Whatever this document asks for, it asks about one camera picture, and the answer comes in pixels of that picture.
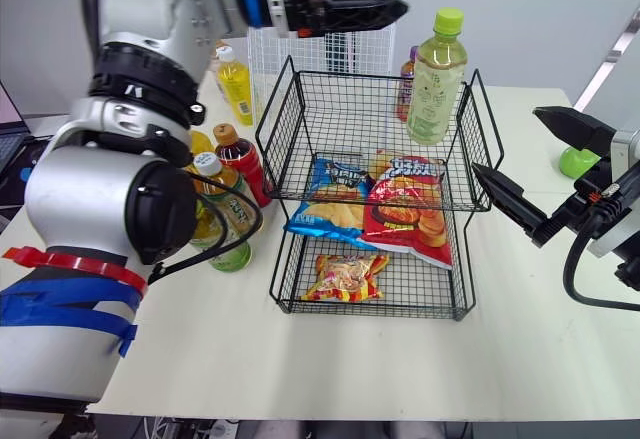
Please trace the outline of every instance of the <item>white table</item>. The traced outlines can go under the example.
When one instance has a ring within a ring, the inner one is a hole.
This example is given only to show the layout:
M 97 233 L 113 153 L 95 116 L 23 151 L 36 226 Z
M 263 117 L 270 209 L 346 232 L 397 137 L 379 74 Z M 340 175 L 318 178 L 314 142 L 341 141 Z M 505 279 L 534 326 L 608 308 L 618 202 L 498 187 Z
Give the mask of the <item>white table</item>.
M 212 116 L 229 120 L 231 112 L 210 81 L 203 90 L 210 130 L 219 122 Z M 551 167 L 565 146 L 530 111 L 566 105 L 565 95 L 489 88 L 489 96 L 507 150 L 503 170 L 552 212 L 571 190 Z M 0 250 L 42 247 L 27 224 L 21 211 L 0 236 Z M 154 284 L 136 317 L 136 340 L 90 410 L 252 419 L 638 417 L 640 315 L 585 307 L 565 295 L 570 232 L 539 250 L 499 212 L 479 215 L 470 227 L 478 306 L 456 323 L 282 313 L 268 297 L 282 225 L 274 203 L 252 241 L 251 264 L 238 273 L 201 264 Z M 176 260 L 191 253 L 187 247 Z M 614 278 L 618 262 L 585 255 L 578 288 L 640 300 Z M 25 272 L 1 261 L 0 286 Z

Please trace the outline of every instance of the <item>white bottle cap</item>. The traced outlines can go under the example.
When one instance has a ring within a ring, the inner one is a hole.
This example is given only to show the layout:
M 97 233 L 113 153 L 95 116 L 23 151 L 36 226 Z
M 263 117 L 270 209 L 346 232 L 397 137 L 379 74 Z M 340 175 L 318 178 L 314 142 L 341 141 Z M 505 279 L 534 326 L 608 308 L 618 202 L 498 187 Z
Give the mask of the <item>white bottle cap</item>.
M 213 152 L 201 152 L 193 159 L 198 174 L 205 177 L 215 176 L 222 170 L 222 163 Z
M 222 62 L 233 62 L 236 60 L 236 54 L 233 52 L 233 48 L 229 46 L 223 46 L 216 49 L 218 53 L 218 59 Z

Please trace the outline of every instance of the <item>wire basket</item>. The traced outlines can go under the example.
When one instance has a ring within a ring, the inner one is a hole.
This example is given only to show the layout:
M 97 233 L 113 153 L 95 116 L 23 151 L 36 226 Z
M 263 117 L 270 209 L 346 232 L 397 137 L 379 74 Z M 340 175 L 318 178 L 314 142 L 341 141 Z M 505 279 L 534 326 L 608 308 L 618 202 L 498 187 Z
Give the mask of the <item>wire basket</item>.
M 406 124 L 396 117 L 403 81 L 406 79 L 387 76 L 297 72 L 288 58 L 256 132 L 268 173 L 267 194 L 276 199 L 311 199 L 309 181 L 316 157 L 368 170 L 376 152 L 384 149 L 445 164 L 451 195 L 437 208 L 489 210 L 489 198 L 471 170 L 472 163 L 492 167 L 473 95 L 473 86 L 482 86 L 479 72 L 474 72 L 470 84 L 461 84 L 447 134 L 434 146 L 412 141 Z M 431 197 L 417 199 L 413 207 L 426 208 L 433 202 Z M 335 196 L 327 194 L 326 200 L 374 204 L 368 199 L 345 199 L 337 188 Z M 398 198 L 384 205 L 405 206 L 406 202 Z
M 451 193 L 446 181 L 443 182 L 443 190 L 445 196 Z M 383 297 L 357 303 L 305 301 L 300 296 L 316 282 L 315 260 L 318 255 L 355 256 L 370 252 L 331 239 L 285 233 L 277 261 L 280 267 L 276 266 L 269 293 L 286 313 L 356 314 L 459 321 L 475 306 L 475 292 L 469 256 L 466 256 L 466 266 L 461 260 L 458 225 L 453 211 L 445 211 L 445 223 L 453 257 L 452 270 L 433 266 L 410 254 L 381 251 L 381 254 L 390 256 L 389 264 L 376 276 Z M 282 251 L 287 248 L 285 258 Z
M 471 83 L 460 86 L 444 140 L 435 146 L 411 141 L 406 124 L 397 118 L 395 109 L 405 80 L 296 71 L 289 57 L 256 131 L 267 193 L 281 200 L 287 220 L 289 214 L 283 200 L 288 199 L 373 205 L 377 203 L 369 198 L 345 199 L 338 190 L 335 196 L 325 190 L 322 199 L 312 198 L 310 178 L 315 159 L 321 157 L 365 170 L 380 149 L 440 160 L 444 171 L 440 206 L 434 206 L 432 198 L 425 197 L 423 201 L 418 198 L 411 207 L 444 211 L 452 270 L 433 266 L 410 254 L 389 253 L 390 263 L 377 278 L 384 298 L 360 303 L 304 301 L 300 296 L 316 281 L 315 259 L 319 254 L 358 255 L 363 250 L 331 239 L 285 232 L 270 288 L 271 296 L 283 311 L 460 320 L 474 307 L 467 228 L 474 213 L 489 210 L 491 203 L 482 192 L 471 164 L 493 167 L 474 97 L 475 86 L 482 92 L 499 148 L 496 167 L 503 157 L 500 137 L 476 70 Z M 404 199 L 397 200 L 402 202 L 388 201 L 381 205 L 406 207 Z M 459 235 L 459 222 L 464 219 L 460 217 L 461 211 L 466 211 L 466 222 L 463 234 Z

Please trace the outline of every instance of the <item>black cable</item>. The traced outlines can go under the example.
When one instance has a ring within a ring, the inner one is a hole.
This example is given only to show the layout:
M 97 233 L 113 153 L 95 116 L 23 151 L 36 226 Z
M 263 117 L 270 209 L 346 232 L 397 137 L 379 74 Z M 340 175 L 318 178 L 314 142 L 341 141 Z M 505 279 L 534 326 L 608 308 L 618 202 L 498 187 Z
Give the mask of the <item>black cable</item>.
M 138 435 L 138 432 L 140 432 L 140 428 L 142 427 L 143 422 L 144 422 L 144 417 L 141 417 L 140 421 L 138 422 L 138 426 L 134 429 L 133 434 L 129 436 L 129 439 L 135 439 L 135 437 Z
M 464 436 L 467 434 L 467 429 L 469 428 L 469 421 L 464 423 L 464 427 L 462 428 L 462 434 L 458 439 L 464 439 Z
M 165 276 L 168 276 L 169 274 L 173 274 L 174 272 L 181 271 L 182 269 L 185 269 L 187 267 L 193 266 L 195 264 L 198 264 L 200 262 L 206 261 L 208 259 L 212 259 L 212 258 L 214 258 L 216 256 L 219 256 L 220 254 L 224 254 L 225 252 L 228 252 L 231 249 L 235 249 L 236 247 L 238 247 L 243 242 L 246 242 L 262 226 L 262 212 L 260 211 L 260 208 L 257 205 L 255 205 L 253 203 L 253 201 L 251 199 L 249 199 L 247 196 L 245 196 L 244 194 L 242 194 L 239 191 L 236 191 L 232 187 L 229 187 L 229 186 L 227 186 L 225 184 L 222 184 L 222 183 L 220 183 L 218 181 L 214 181 L 214 180 L 209 179 L 207 177 L 200 176 L 199 174 L 195 174 L 195 173 L 189 172 L 189 171 L 187 171 L 187 174 L 189 174 L 193 179 L 195 179 L 197 181 L 204 182 L 204 183 L 209 184 L 211 186 L 219 187 L 223 191 L 229 192 L 230 194 L 233 194 L 234 196 L 237 196 L 238 198 L 240 198 L 240 200 L 242 202 L 245 202 L 246 204 L 249 205 L 249 207 L 251 207 L 253 209 L 253 211 L 256 214 L 256 220 L 253 222 L 253 224 L 251 225 L 251 227 L 249 228 L 249 230 L 247 232 L 245 232 L 242 236 L 240 236 L 237 240 L 231 242 L 230 244 L 227 244 L 227 245 L 222 246 L 222 247 L 217 248 L 217 249 L 214 248 L 214 247 L 210 247 L 206 251 L 201 252 L 200 254 L 196 254 L 195 256 L 192 256 L 192 257 L 190 257 L 188 259 L 185 259 L 183 261 L 177 262 L 175 264 L 171 264 L 170 266 L 164 267 L 164 265 L 162 263 L 158 263 L 156 265 L 156 268 L 155 268 L 154 272 L 149 277 L 149 285 L 153 284 L 154 282 L 156 282 L 157 280 L 159 280 L 159 279 L 161 279 L 161 278 L 163 278 Z M 213 209 L 210 209 L 210 210 L 214 211 L 216 214 L 219 213 L 219 211 L 217 211 L 217 209 L 215 209 L 215 207 Z
M 584 223 L 583 227 L 578 231 L 575 241 L 569 249 L 569 255 L 564 263 L 564 274 L 562 276 L 562 282 L 564 289 L 573 300 L 578 301 L 587 306 L 605 307 L 609 309 L 623 309 L 627 311 L 640 311 L 640 304 L 631 304 L 628 302 L 607 301 L 604 299 L 595 299 L 593 297 L 587 297 L 576 291 L 574 286 L 576 269 L 580 256 L 586 249 L 591 236 L 598 230 L 598 228 L 604 222 L 605 217 L 599 211 L 596 210 Z
M 89 41 L 91 56 L 95 62 L 100 48 L 100 0 L 80 0 L 84 29 Z

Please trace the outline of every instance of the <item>potato chip bag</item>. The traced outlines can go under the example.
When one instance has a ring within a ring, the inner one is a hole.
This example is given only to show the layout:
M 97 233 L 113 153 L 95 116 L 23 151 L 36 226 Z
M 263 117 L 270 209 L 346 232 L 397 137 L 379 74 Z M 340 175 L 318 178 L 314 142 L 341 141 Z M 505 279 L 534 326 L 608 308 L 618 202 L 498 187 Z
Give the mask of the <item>potato chip bag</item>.
M 303 301 L 338 299 L 361 302 L 383 297 L 375 275 L 389 263 L 389 256 L 328 256 L 316 258 L 317 282 L 300 298 Z
M 364 206 L 313 199 L 364 201 L 373 180 L 357 167 L 317 158 L 311 175 L 310 200 L 303 201 L 285 229 L 296 234 L 329 237 L 375 250 L 359 238 L 364 227 Z
M 410 252 L 431 264 L 451 269 L 445 217 L 437 209 L 442 205 L 442 163 L 416 156 L 385 161 L 390 167 L 369 194 L 369 200 L 377 205 L 365 206 L 362 240 L 379 249 Z M 385 205 L 388 202 L 406 205 Z

